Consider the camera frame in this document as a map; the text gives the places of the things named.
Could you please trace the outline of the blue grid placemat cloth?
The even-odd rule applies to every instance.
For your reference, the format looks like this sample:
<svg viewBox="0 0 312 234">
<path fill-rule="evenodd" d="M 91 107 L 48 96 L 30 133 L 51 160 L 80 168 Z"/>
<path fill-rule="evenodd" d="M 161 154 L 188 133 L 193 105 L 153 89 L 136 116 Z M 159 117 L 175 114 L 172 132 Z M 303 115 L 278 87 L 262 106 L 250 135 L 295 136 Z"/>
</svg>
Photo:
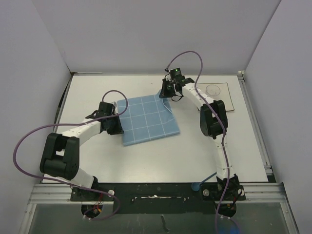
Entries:
<svg viewBox="0 0 312 234">
<path fill-rule="evenodd" d="M 123 146 L 145 143 L 180 134 L 176 118 L 167 98 L 160 93 L 117 101 L 119 111 L 125 111 L 119 119 L 124 130 Z"/>
</svg>

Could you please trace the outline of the clear drinking glass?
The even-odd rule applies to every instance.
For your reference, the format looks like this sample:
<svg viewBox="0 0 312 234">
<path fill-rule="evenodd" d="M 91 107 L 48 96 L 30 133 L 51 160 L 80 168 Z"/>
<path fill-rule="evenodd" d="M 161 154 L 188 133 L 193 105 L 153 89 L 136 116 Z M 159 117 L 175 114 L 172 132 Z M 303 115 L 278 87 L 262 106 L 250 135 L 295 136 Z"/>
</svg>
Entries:
<svg viewBox="0 0 312 234">
<path fill-rule="evenodd" d="M 209 96 L 215 97 L 221 93 L 220 88 L 215 84 L 209 84 L 206 86 L 206 93 Z"/>
</svg>

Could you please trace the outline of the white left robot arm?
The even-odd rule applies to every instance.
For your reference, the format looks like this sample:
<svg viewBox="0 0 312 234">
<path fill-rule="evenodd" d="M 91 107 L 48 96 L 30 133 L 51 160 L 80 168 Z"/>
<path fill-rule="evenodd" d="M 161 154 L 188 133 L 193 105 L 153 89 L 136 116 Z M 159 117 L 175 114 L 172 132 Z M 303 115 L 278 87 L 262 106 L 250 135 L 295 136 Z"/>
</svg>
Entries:
<svg viewBox="0 0 312 234">
<path fill-rule="evenodd" d="M 98 179 L 80 168 L 80 146 L 102 132 L 109 135 L 124 133 L 115 102 L 101 101 L 98 109 L 86 116 L 81 126 L 60 134 L 49 134 L 39 166 L 40 171 L 62 178 L 72 186 L 81 186 L 81 193 L 86 199 L 96 199 L 99 195 Z"/>
</svg>

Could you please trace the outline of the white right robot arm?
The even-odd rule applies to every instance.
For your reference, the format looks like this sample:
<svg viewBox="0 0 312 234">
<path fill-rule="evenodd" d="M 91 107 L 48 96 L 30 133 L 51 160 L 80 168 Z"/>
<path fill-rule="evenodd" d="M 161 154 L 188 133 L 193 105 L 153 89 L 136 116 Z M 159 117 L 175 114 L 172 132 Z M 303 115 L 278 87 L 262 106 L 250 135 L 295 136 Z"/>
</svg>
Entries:
<svg viewBox="0 0 312 234">
<path fill-rule="evenodd" d="M 217 193 L 222 199 L 229 199 L 234 194 L 230 180 L 235 177 L 233 165 L 227 154 L 225 140 L 228 118 L 222 100 L 209 97 L 197 86 L 197 81 L 186 78 L 180 68 L 165 70 L 162 80 L 160 98 L 188 98 L 199 110 L 199 126 L 204 136 L 212 138 L 216 147 L 214 160 L 216 163 Z"/>
</svg>

